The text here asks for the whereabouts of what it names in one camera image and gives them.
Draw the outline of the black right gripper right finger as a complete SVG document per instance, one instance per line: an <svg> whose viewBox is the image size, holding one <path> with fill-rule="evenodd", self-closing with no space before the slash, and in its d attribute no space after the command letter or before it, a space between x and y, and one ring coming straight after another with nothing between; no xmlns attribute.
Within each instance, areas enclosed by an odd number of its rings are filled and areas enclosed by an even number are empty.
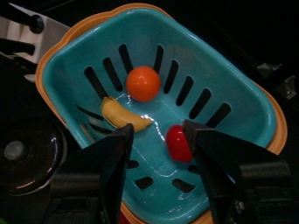
<svg viewBox="0 0 299 224"><path fill-rule="evenodd" d="M256 144L189 120L182 134L198 167L213 224L292 224L291 172Z"/></svg>

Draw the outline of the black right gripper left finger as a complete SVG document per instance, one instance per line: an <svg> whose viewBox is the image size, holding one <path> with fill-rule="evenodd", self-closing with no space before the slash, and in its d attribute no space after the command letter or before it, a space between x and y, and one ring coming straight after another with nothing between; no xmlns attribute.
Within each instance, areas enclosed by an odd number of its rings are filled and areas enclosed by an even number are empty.
<svg viewBox="0 0 299 224"><path fill-rule="evenodd" d="M49 224L117 224L133 142L126 125L72 155L50 179Z"/></svg>

